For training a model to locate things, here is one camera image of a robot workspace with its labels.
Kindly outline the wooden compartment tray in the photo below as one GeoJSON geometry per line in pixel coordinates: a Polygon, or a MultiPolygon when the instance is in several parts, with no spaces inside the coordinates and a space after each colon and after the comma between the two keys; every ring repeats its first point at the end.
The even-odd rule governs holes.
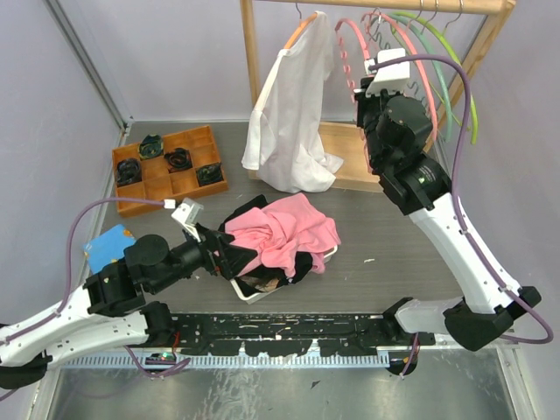
{"type": "Polygon", "coordinates": [[[210,126],[201,126],[177,133],[160,135],[163,138],[163,153],[159,157],[141,160],[137,147],[141,143],[131,143],[112,150],[113,170],[116,183],[117,163],[126,158],[135,158],[142,169],[142,181],[135,184],[118,187],[116,183],[115,195],[119,198],[131,198],[131,202],[117,202],[116,211],[122,217],[128,218],[155,211],[151,201],[165,199],[182,200],[183,198],[201,198],[228,190],[228,182],[221,163],[224,180],[200,187],[196,177],[196,170],[204,165],[221,162],[214,133],[210,126]],[[192,169],[187,171],[168,172],[164,155],[176,148],[190,151],[192,169]]]}

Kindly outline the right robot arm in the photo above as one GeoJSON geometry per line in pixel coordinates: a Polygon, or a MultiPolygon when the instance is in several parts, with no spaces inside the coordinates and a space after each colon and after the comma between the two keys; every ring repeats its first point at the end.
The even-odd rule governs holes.
{"type": "Polygon", "coordinates": [[[503,268],[452,196],[452,181],[423,152],[431,120],[420,101],[382,90],[354,92],[357,125],[367,159],[385,195],[428,237],[454,275],[461,297],[421,301],[405,297],[383,314],[387,340],[401,345],[414,333],[449,334],[478,351],[504,337],[514,322],[542,298],[503,268]]]}

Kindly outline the orange hanger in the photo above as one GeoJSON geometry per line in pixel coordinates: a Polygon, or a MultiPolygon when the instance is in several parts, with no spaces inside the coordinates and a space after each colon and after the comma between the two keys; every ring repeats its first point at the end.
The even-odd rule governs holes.
{"type": "Polygon", "coordinates": [[[284,44],[283,48],[284,49],[291,49],[295,45],[295,43],[298,41],[300,36],[303,34],[303,32],[305,31],[307,26],[309,24],[311,24],[317,18],[317,16],[318,16],[318,13],[313,12],[306,19],[301,19],[299,21],[299,25],[298,25],[297,29],[290,35],[290,37],[288,38],[288,40],[284,44]]]}

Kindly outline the blue folded cloth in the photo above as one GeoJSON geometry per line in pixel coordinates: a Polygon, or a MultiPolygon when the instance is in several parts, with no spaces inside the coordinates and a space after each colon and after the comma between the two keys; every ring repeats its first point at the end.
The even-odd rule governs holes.
{"type": "Polygon", "coordinates": [[[123,251],[136,242],[134,235],[122,224],[115,225],[83,246],[92,274],[123,258],[123,251]]]}

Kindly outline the white t shirt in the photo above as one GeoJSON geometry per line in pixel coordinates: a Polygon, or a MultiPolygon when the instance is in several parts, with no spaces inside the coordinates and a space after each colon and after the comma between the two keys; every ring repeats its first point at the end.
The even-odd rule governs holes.
{"type": "Polygon", "coordinates": [[[333,31],[318,11],[293,46],[276,56],[248,122],[241,165],[278,191],[322,193],[344,163],[325,152],[319,134],[332,70],[333,31]]]}

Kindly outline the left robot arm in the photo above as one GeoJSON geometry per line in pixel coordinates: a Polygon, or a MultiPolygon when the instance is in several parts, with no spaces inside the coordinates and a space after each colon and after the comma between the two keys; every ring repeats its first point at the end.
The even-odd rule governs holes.
{"type": "Polygon", "coordinates": [[[205,230],[170,248],[160,235],[148,234],[127,247],[74,290],[65,304],[1,328],[1,387],[20,389],[74,358],[114,347],[164,347],[176,326],[167,304],[147,302],[177,281],[203,269],[227,280],[239,274],[257,253],[233,244],[233,236],[205,230]]]}

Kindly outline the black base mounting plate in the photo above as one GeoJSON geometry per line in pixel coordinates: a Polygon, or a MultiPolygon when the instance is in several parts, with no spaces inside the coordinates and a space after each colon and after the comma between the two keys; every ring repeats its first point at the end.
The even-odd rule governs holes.
{"type": "Polygon", "coordinates": [[[172,316],[167,347],[186,355],[250,357],[307,354],[376,355],[382,347],[408,347],[414,336],[386,326],[381,316],[350,314],[183,313],[172,316]]]}

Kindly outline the rolled dark patterned sock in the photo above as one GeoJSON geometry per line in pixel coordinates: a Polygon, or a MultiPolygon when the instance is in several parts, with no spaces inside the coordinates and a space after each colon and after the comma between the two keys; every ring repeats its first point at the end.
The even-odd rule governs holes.
{"type": "Polygon", "coordinates": [[[223,181],[221,162],[201,166],[196,170],[196,177],[200,187],[223,181]]]}

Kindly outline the salmon pink hanger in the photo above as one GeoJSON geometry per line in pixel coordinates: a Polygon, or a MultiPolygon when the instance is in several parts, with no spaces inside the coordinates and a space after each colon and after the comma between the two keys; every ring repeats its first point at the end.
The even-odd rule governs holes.
{"type": "MultiPolygon", "coordinates": [[[[410,29],[412,29],[411,23],[408,23],[406,26],[400,26],[398,21],[382,13],[380,10],[375,9],[373,11],[365,13],[360,21],[364,24],[364,31],[367,34],[367,37],[374,43],[377,50],[381,49],[382,45],[376,40],[371,31],[371,25],[373,24],[375,19],[380,19],[383,22],[387,22],[391,26],[392,31],[395,33],[395,39],[404,44],[404,48],[407,50],[407,54],[417,54],[417,49],[409,37],[410,29]]],[[[420,80],[423,83],[426,103],[433,125],[432,132],[430,133],[430,137],[426,143],[426,146],[430,146],[438,137],[438,112],[436,111],[436,103],[432,94],[432,85],[430,84],[428,75],[425,71],[424,64],[422,61],[416,61],[415,66],[416,70],[418,71],[420,80]]]]}

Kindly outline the rolled green sock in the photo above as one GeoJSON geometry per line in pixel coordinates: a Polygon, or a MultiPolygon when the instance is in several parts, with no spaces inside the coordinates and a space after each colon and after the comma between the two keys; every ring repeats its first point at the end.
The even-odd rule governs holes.
{"type": "Polygon", "coordinates": [[[163,150],[163,138],[157,134],[146,136],[137,147],[137,153],[141,160],[157,158],[162,155],[163,150]]]}

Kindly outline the white perforated plastic basket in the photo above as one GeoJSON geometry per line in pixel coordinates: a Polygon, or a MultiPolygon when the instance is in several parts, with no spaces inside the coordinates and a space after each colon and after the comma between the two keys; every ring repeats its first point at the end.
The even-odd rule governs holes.
{"type": "MultiPolygon", "coordinates": [[[[324,263],[329,263],[332,256],[335,255],[337,253],[337,251],[338,251],[338,247],[335,246],[329,252],[325,253],[324,263]]],[[[233,279],[233,280],[230,280],[229,282],[231,283],[237,297],[241,301],[245,302],[247,305],[252,305],[253,303],[257,302],[258,300],[260,300],[264,297],[267,297],[269,294],[271,294],[275,291],[275,289],[272,289],[270,291],[256,291],[256,292],[246,293],[245,291],[242,290],[240,281],[238,281],[236,279],[233,279]]]]}

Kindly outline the rolled black sock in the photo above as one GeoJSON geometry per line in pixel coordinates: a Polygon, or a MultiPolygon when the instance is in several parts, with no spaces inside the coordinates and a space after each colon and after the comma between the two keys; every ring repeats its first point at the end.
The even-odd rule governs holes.
{"type": "Polygon", "coordinates": [[[164,160],[168,166],[168,172],[182,172],[193,168],[190,151],[184,148],[176,148],[164,154],[164,160]]]}

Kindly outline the black t shirt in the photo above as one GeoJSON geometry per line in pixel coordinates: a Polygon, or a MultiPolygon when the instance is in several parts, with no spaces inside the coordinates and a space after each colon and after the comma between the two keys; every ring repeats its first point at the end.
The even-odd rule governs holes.
{"type": "MultiPolygon", "coordinates": [[[[253,207],[263,208],[270,204],[264,195],[258,195],[249,202],[236,208],[221,224],[219,230],[225,232],[225,223],[239,216],[253,207]]],[[[282,269],[272,269],[259,266],[245,275],[235,279],[241,282],[241,288],[246,293],[256,291],[270,291],[285,285],[296,284],[312,271],[312,257],[309,253],[298,252],[296,255],[296,275],[288,277],[282,269]]]]}

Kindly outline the light pink t shirt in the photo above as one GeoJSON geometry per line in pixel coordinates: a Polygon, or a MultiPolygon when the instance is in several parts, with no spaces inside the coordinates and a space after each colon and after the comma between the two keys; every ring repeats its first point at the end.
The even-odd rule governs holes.
{"type": "Polygon", "coordinates": [[[263,266],[294,277],[298,252],[325,254],[341,244],[334,219],[317,210],[301,192],[249,209],[227,221],[225,232],[234,236],[234,246],[258,252],[241,276],[263,266]]]}

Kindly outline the wooden clothes rack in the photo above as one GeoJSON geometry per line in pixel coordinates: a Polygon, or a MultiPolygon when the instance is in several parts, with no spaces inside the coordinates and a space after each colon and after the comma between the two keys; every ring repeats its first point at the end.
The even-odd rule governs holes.
{"type": "MultiPolygon", "coordinates": [[[[379,7],[381,9],[411,10],[420,13],[432,11],[438,13],[456,13],[484,15],[484,24],[480,27],[466,56],[460,61],[467,75],[472,77],[480,67],[482,60],[492,43],[497,38],[504,24],[513,12],[515,1],[324,1],[324,5],[349,7],[379,7]]],[[[259,59],[255,15],[251,1],[241,1],[241,21],[246,50],[248,81],[252,102],[256,102],[262,90],[260,82],[259,59]]],[[[333,186],[338,189],[379,193],[382,188],[378,178],[367,174],[359,162],[361,141],[358,130],[348,123],[322,122],[319,128],[326,150],[345,159],[337,172],[333,186]]]]}

